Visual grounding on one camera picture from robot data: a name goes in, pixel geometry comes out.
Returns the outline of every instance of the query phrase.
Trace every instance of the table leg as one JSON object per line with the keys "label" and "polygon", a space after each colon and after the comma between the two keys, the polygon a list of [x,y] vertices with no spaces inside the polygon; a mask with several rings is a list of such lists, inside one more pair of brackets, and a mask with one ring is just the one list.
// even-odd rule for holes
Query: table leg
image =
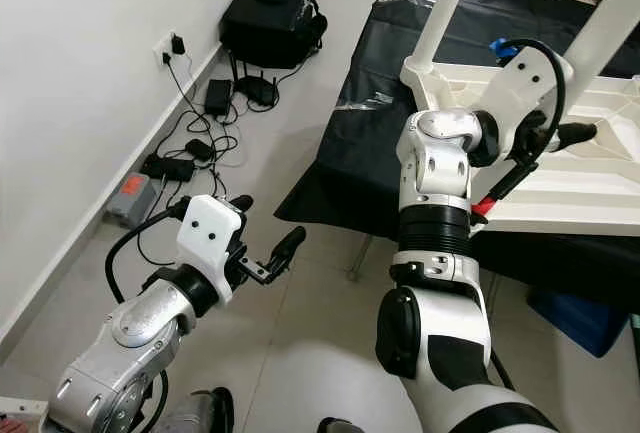
{"label": "table leg", "polygon": [[633,333],[633,344],[636,347],[638,374],[640,374],[640,315],[631,315],[631,331]]}
{"label": "table leg", "polygon": [[351,265],[351,268],[349,268],[349,271],[347,271],[347,278],[349,280],[358,281],[360,279],[360,266],[362,266],[362,262],[364,261],[364,257],[367,254],[367,250],[371,245],[372,239],[373,239],[373,236],[365,235],[364,241],[362,242],[362,246],[358,250],[358,254],[353,260],[353,264]]}
{"label": "table leg", "polygon": [[500,280],[502,277],[497,273],[491,272],[491,279],[489,280],[489,287],[487,288],[487,295],[485,298],[487,308],[487,318],[489,322],[493,319],[493,310],[496,306],[496,297],[498,296],[498,288],[500,287]]}

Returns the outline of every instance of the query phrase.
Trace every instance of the white bracket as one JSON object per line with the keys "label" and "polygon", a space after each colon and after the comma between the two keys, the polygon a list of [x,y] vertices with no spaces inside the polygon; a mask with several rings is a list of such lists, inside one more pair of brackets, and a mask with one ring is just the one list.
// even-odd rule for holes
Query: white bracket
{"label": "white bracket", "polygon": [[[562,67],[565,83],[573,77],[573,68],[561,56],[556,59]],[[535,48],[524,48],[493,77],[473,110],[489,112],[498,124],[500,156],[504,159],[513,146],[518,125],[525,116],[544,104],[547,124],[553,116],[554,101],[545,95],[556,87],[556,77],[548,58]]]}
{"label": "white bracket", "polygon": [[200,271],[226,305],[233,296],[224,276],[227,247],[242,222],[240,215],[209,195],[194,196],[178,232],[178,262]]}

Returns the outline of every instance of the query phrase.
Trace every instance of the white pole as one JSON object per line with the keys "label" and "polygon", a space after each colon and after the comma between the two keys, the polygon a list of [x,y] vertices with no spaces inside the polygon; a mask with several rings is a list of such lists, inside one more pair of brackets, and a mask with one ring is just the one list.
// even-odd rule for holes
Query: white pole
{"label": "white pole", "polygon": [[444,36],[444,32],[451,21],[453,12],[459,0],[437,0],[433,11],[429,15],[427,24],[422,30],[420,39],[413,54],[409,56],[405,65],[414,71],[429,73],[433,69],[433,56]]}
{"label": "white pole", "polygon": [[564,58],[573,66],[574,79],[567,85],[566,111],[575,104],[591,80],[640,22],[640,0],[602,0],[571,43]]}

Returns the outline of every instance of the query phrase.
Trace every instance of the blue connector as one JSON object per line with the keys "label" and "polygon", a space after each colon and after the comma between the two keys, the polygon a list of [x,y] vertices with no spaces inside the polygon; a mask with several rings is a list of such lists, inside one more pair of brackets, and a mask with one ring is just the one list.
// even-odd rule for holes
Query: blue connector
{"label": "blue connector", "polygon": [[507,40],[505,38],[498,38],[489,45],[489,49],[493,51],[498,58],[513,58],[519,53],[519,50],[515,46],[503,48],[502,45],[506,42]]}

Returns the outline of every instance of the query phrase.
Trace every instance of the gray box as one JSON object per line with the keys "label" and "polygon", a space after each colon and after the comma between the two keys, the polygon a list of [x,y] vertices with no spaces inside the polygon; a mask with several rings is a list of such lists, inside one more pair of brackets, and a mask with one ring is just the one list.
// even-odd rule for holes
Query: gray box
{"label": "gray box", "polygon": [[156,199],[157,192],[151,178],[142,173],[130,173],[107,205],[107,212],[120,225],[135,228]]}

